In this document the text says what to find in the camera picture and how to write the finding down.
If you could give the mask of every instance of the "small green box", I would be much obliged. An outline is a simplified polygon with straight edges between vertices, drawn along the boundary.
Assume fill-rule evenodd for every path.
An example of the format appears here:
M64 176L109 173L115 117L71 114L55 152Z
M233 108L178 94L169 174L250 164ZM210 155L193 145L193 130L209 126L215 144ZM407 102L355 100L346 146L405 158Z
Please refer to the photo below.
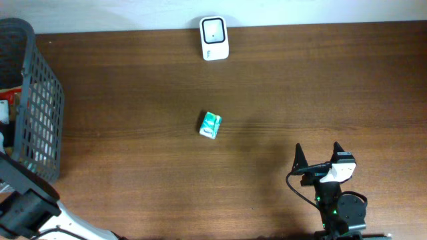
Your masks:
M221 120L222 118L219 115L207 112L200 127L200 135L215 139L218 134L218 129L220 128Z

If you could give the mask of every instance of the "robotic arm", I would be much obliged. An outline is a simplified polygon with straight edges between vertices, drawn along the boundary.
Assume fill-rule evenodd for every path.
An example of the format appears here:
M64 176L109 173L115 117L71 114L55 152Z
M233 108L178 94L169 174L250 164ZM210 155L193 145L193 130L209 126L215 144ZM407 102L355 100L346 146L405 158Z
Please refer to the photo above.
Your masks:
M58 193L36 174L0 153L0 178L15 189L0 203L0 235L47 240L125 240L69 212Z
M352 177L356 160L351 152L344 151L339 143L334 143L334 153L329 162L308 166L301 145L296 145L292 170L286 176L288 187L303 200L319 210L323 231L315 232L316 239L391 239L391 237L363 238L360 233L366 228L365 216L368 199L353 191L341 192L340 185ZM302 175L301 186L314 186L316 191L313 203L298 193L289 183L291 175Z

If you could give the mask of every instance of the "wall outlet device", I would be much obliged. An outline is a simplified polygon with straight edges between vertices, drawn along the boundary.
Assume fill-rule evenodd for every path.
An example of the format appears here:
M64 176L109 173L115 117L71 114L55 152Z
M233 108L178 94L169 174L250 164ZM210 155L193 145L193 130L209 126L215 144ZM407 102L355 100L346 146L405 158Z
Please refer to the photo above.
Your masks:
M201 51L206 61L228 57L228 34L223 17L204 17L200 20Z

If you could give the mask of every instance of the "wire basket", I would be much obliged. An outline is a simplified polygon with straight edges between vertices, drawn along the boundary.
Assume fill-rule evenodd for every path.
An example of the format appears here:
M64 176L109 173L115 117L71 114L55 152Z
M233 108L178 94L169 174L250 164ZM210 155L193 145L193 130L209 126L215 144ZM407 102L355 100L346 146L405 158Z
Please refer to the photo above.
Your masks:
M53 183L59 176L62 86L35 45L30 24L0 20L0 89L22 86L11 158ZM13 191L6 183L0 193Z

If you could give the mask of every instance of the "wooden table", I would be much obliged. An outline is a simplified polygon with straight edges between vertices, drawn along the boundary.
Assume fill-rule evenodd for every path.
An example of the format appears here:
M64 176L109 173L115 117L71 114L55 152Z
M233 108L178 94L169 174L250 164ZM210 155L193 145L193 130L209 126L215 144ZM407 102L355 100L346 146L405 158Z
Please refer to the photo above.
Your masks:
M313 233L320 214L285 176L296 143L314 164L339 141L365 233L427 239L427 22L228 33L215 62L198 30L37 36L66 96L64 204L130 239ZM216 140L195 129L202 110L223 117Z

